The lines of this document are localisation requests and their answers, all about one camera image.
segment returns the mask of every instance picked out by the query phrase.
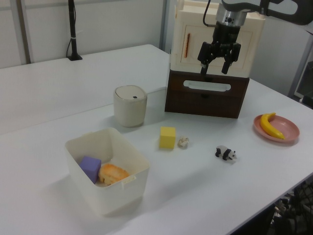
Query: pink plate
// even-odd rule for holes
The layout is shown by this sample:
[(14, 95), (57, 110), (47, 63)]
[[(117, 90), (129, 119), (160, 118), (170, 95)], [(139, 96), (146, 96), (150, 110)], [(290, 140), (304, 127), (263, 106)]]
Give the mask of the pink plate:
[(260, 133), (262, 136), (264, 136), (265, 138), (269, 140), (277, 141), (277, 142), (291, 142), (291, 141), (296, 140), (298, 136), (300, 135), (299, 128), (292, 121), (289, 121), (288, 119), (285, 119), (284, 117), (275, 115), (269, 120), (269, 122), (271, 123), (273, 127), (275, 127), (277, 130), (281, 131), (284, 134), (285, 139), (282, 140), (279, 138), (272, 137), (268, 135), (262, 129), (260, 125), (261, 116), (262, 115), (259, 115), (254, 119), (254, 122), (253, 122), (254, 128), (258, 133)]

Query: white plastic container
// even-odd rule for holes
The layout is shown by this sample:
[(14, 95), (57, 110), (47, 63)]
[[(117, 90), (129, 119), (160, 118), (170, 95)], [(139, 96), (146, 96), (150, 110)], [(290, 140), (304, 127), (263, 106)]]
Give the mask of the white plastic container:
[[(114, 128), (83, 135), (65, 144), (70, 175), (91, 208), (106, 215), (140, 198), (145, 190), (150, 164)], [(110, 186), (93, 184), (78, 165), (84, 156), (111, 163), (130, 176)]]
[(113, 95), (118, 123), (125, 127), (140, 126), (146, 115), (146, 92), (138, 86), (123, 86), (116, 88)]

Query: canister lid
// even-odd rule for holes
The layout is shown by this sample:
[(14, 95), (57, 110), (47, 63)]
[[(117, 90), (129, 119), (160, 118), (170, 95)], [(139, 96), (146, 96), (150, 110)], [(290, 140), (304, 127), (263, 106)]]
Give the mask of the canister lid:
[(140, 87), (133, 85), (118, 87), (116, 88), (115, 93), (121, 99), (127, 100), (144, 99), (147, 95)]

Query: black stand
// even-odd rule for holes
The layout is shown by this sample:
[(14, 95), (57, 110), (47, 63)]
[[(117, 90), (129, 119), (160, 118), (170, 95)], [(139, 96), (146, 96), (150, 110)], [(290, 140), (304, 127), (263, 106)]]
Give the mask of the black stand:
[(77, 53), (74, 0), (68, 0), (68, 11), (69, 11), (69, 25), (70, 25), (70, 36), (71, 36), (70, 40), (72, 44), (72, 55), (69, 56), (68, 59), (70, 61), (82, 60), (83, 58)]

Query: dark wooden drawer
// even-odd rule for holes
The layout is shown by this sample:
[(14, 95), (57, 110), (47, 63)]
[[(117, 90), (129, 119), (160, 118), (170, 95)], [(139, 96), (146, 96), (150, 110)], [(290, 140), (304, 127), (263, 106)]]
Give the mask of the dark wooden drawer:
[[(195, 83), (196, 88), (186, 86)], [(165, 111), (183, 114), (238, 118), (249, 78), (170, 71)], [(229, 90), (212, 91), (208, 86), (229, 84)]]

